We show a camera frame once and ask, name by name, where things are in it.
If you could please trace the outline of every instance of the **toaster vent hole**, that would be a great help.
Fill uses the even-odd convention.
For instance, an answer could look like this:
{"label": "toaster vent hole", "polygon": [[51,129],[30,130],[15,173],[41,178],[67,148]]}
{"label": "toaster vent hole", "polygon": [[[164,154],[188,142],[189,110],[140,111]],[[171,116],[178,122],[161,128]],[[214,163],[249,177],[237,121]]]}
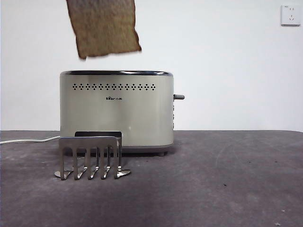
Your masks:
{"label": "toaster vent hole", "polygon": [[109,91],[109,90],[115,91],[115,90],[118,90],[118,89],[120,91],[122,91],[123,89],[125,89],[126,91],[128,91],[128,90],[135,91],[136,88],[139,91],[142,91],[144,89],[146,91],[148,91],[149,89],[154,91],[155,88],[156,88],[155,84],[135,84],[135,83],[133,83],[133,84],[128,84],[128,83],[127,84],[114,84],[113,83],[113,84],[104,84],[104,86],[102,84],[96,84],[96,83],[92,83],[92,84],[89,84],[89,83],[87,83],[87,84],[82,84],[82,83],[76,84],[76,83],[74,83],[74,84],[71,85],[71,87],[74,90],[77,90],[77,89],[83,90],[84,88],[86,88],[86,90],[89,90],[90,88],[92,88],[92,90],[94,90],[94,91],[96,91],[98,88],[99,88],[99,90],[102,90],[103,88],[105,88],[107,91]]}

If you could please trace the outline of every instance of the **table surface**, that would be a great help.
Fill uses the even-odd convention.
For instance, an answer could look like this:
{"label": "table surface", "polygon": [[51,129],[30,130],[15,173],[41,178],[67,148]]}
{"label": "table surface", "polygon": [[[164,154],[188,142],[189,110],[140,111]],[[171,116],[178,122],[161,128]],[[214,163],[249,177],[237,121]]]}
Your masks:
{"label": "table surface", "polygon": [[[127,155],[132,174],[54,177],[58,140],[1,145],[4,227],[303,226],[303,133],[176,131],[164,157]],[[1,140],[57,131],[2,131]]]}

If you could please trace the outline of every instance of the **brand logo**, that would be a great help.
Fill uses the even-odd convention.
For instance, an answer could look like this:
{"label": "brand logo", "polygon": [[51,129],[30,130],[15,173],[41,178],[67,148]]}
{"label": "brand logo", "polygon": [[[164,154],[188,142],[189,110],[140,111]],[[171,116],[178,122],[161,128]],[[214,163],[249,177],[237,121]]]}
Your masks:
{"label": "brand logo", "polygon": [[121,98],[121,97],[111,97],[111,96],[109,96],[109,97],[106,97],[106,100],[123,100],[123,98]]}

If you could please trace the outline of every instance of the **slice of toasted bread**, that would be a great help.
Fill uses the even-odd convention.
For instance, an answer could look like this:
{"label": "slice of toasted bread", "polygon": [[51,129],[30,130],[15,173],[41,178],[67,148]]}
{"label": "slice of toasted bread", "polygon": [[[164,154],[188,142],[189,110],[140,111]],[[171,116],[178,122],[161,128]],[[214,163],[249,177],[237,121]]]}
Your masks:
{"label": "slice of toasted bread", "polygon": [[134,0],[67,0],[79,57],[140,51]]}

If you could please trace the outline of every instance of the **white wall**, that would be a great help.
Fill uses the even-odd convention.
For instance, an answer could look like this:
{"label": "white wall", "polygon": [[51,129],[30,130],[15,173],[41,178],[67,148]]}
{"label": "white wall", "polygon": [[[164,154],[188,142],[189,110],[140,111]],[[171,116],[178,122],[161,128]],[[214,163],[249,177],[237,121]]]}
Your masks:
{"label": "white wall", "polygon": [[81,61],[66,1],[1,0],[1,129],[58,130],[61,71],[124,69],[174,74],[177,130],[303,131],[303,27],[280,26],[284,3],[136,0],[142,53]]}

